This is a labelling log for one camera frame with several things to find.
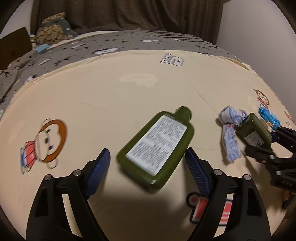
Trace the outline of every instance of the bottle cap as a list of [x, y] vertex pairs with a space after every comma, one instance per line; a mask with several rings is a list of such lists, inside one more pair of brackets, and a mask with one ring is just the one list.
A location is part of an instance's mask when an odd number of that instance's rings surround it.
[[186, 106], [181, 106], [178, 109], [176, 109], [175, 114], [187, 121], [190, 121], [192, 117], [191, 110], [188, 109]]

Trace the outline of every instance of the cartoon monkey print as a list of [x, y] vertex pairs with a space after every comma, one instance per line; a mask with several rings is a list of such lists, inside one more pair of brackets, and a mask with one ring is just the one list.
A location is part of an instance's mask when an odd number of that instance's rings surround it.
[[46, 163], [49, 169], [58, 164], [58, 155], [65, 145], [67, 128], [61, 120], [46, 119], [34, 141], [28, 141], [20, 150], [21, 172], [29, 172], [35, 161]]
[[256, 94], [258, 95], [257, 100], [260, 102], [260, 104], [262, 104], [265, 108], [268, 109], [268, 106], [271, 106], [269, 103], [269, 100], [267, 99], [267, 97], [265, 96], [265, 94], [263, 94], [261, 91], [259, 90], [255, 90]]
[[286, 117], [288, 117], [292, 122], [293, 122], [293, 124], [295, 124], [295, 122], [293, 121], [293, 119], [292, 119], [292, 116], [290, 116], [287, 112], [285, 112], [284, 111], [284, 113], [285, 113], [285, 115], [286, 115]]

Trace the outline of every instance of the beige bedsheet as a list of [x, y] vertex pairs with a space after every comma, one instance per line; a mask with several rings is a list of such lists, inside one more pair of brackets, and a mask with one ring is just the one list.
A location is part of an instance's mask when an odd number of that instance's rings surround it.
[[[157, 112], [174, 112], [180, 106], [193, 113], [195, 135], [190, 146], [201, 159], [227, 175], [250, 174], [264, 201], [271, 233], [276, 230], [285, 215], [281, 190], [269, 184], [268, 171], [254, 159], [243, 156], [227, 163], [217, 117], [227, 105], [257, 113], [261, 98], [282, 126], [295, 129], [286, 108], [248, 66], [174, 50], [169, 53], [183, 62], [161, 63], [166, 53], [133, 50], [82, 60], [26, 83], [15, 94], [0, 123], [0, 204], [22, 236], [42, 178], [48, 173], [54, 177], [69, 175], [108, 148], [111, 164], [107, 176], [89, 199], [108, 239], [187, 240], [195, 225], [189, 222], [191, 208], [185, 199], [197, 189], [184, 161], [156, 194], [142, 190], [116, 162], [118, 151]], [[67, 127], [57, 166], [49, 169], [36, 160], [31, 170], [22, 174], [20, 149], [36, 138], [48, 118], [62, 120]], [[63, 138], [56, 128], [50, 133], [54, 152]], [[273, 149], [280, 156], [290, 155], [277, 144]], [[71, 229], [79, 234], [69, 200], [66, 196], [64, 200]], [[217, 234], [222, 232], [223, 227], [219, 227]]]

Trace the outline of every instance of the cartoon print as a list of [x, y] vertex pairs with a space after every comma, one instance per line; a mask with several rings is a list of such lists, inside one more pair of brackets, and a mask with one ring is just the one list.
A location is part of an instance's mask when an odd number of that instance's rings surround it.
[[40, 64], [38, 64], [38, 65], [42, 65], [42, 64], [45, 64], [46, 62], [48, 62], [48, 61], [50, 61], [51, 60], [51, 58], [48, 58], [48, 59], [46, 59], [46, 60], [43, 60]]
[[6, 72], [6, 71], [4, 71], [4, 70], [1, 70], [1, 72], [0, 72], [0, 75], [5, 75], [5, 77], [7, 78], [7, 75], [9, 74], [9, 72]]
[[67, 128], [63, 121], [46, 119], [35, 140], [26, 142], [20, 150], [22, 174], [29, 172], [36, 160], [46, 163], [49, 169], [55, 168], [66, 137]]
[[106, 39], [105, 41], [115, 41], [115, 40], [119, 40], [119, 39]]
[[287, 121], [286, 124], [288, 125], [289, 129], [292, 129], [292, 125], [290, 122]]
[[163, 59], [160, 61], [161, 63], [167, 63], [167, 64], [173, 64], [176, 66], [182, 66], [184, 60], [176, 57], [176, 56], [172, 56], [169, 53], [166, 53], [165, 56], [163, 57]]
[[3, 113], [4, 113], [4, 109], [0, 109], [0, 118], [3, 115]]
[[285, 112], [286, 116], [293, 122], [293, 124], [295, 124], [295, 122], [292, 119], [292, 116], [290, 116], [287, 112]]
[[155, 43], [155, 42], [162, 42], [161, 40], [156, 40], [156, 39], [145, 39], [141, 40], [143, 43]]
[[259, 101], [260, 104], [262, 104], [266, 109], [268, 109], [268, 106], [271, 106], [269, 103], [269, 100], [267, 99], [267, 97], [265, 96], [265, 94], [263, 94], [261, 91], [259, 90], [255, 90], [253, 89], [256, 94], [258, 95], [257, 100]]
[[83, 45], [85, 45], [85, 44], [78, 44], [76, 46], [71, 47], [71, 49], [76, 49], [77, 47], [80, 47], [80, 46], [83, 46]]
[[63, 62], [64, 60], [70, 60], [70, 57], [71, 56], [69, 56], [69, 57], [67, 57], [67, 58], [64, 58], [64, 59], [62, 59], [62, 60], [59, 60], [59, 61], [56, 61], [55, 63], [54, 63], [54, 65], [55, 66], [58, 66], [61, 62]]
[[103, 54], [103, 53], [113, 53], [119, 50], [119, 48], [107, 48], [107, 49], [99, 49], [93, 52], [93, 54]]
[[[191, 192], [186, 197], [186, 203], [188, 206], [192, 207], [192, 212], [190, 215], [190, 221], [192, 223], [198, 223], [202, 217], [202, 214], [207, 206], [208, 199], [196, 192]], [[221, 216], [219, 226], [226, 226], [230, 210], [232, 206], [232, 200], [227, 199], [225, 202], [224, 210]]]
[[32, 60], [32, 61], [28, 64], [28, 66], [33, 66], [34, 64], [36, 64], [36, 62], [35, 62], [34, 60]]
[[32, 82], [37, 77], [37, 74], [30, 76], [27, 78], [26, 82]]

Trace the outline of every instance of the bottle label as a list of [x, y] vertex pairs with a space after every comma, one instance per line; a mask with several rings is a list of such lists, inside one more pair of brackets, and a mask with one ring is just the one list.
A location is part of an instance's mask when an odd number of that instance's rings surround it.
[[257, 131], [253, 131], [250, 135], [245, 137], [245, 141], [251, 145], [251, 146], [256, 146], [259, 147], [263, 145], [265, 142], [264, 140], [260, 137]]
[[140, 168], [155, 176], [167, 161], [183, 134], [186, 125], [163, 115], [133, 146], [126, 157]]

